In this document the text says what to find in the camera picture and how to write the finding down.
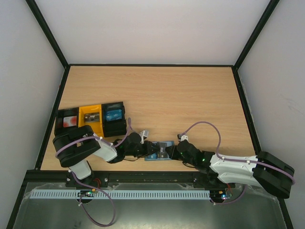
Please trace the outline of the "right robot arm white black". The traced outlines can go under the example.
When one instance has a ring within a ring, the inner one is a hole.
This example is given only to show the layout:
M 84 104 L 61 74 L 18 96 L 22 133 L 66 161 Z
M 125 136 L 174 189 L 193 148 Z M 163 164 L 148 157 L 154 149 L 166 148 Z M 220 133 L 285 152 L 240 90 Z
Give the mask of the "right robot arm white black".
M 213 187 L 222 183 L 239 183 L 261 187 L 277 198 L 288 199 L 295 183 L 295 170 L 265 151 L 256 156 L 227 156 L 201 151 L 186 140 L 167 147 L 165 151 L 170 159 L 190 164 L 206 174 L 209 184 Z

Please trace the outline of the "teal leather card holder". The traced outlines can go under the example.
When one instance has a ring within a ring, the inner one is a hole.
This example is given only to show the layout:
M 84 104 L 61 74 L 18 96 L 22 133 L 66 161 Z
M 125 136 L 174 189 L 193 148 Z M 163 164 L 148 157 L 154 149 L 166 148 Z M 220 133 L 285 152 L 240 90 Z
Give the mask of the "teal leather card holder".
M 153 153 L 144 158 L 145 161 L 166 161 L 171 160 L 168 153 L 166 152 L 166 148 L 173 146 L 174 141 L 161 141 L 161 142 L 153 142 L 159 146 L 159 150 L 156 153 Z

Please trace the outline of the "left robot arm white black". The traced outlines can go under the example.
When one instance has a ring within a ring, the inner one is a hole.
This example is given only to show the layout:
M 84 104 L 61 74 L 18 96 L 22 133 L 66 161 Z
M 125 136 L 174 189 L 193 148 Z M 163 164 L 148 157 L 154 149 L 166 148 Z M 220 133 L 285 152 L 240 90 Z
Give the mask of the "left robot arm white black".
M 115 164 L 127 156 L 139 159 L 157 153 L 159 144 L 147 141 L 147 136 L 147 130 L 131 132 L 123 139 L 110 143 L 94 133 L 89 125 L 85 125 L 56 136 L 52 142 L 61 167 L 68 168 L 77 179 L 84 180 L 92 175 L 92 168 L 87 161 L 91 155 Z

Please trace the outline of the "blue VIP card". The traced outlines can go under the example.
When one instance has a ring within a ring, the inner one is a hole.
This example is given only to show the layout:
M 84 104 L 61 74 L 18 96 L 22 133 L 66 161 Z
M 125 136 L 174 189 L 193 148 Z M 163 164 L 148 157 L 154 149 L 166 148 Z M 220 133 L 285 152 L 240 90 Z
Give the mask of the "blue VIP card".
M 158 159 L 157 153 L 151 154 L 145 158 L 145 161 L 155 161 Z

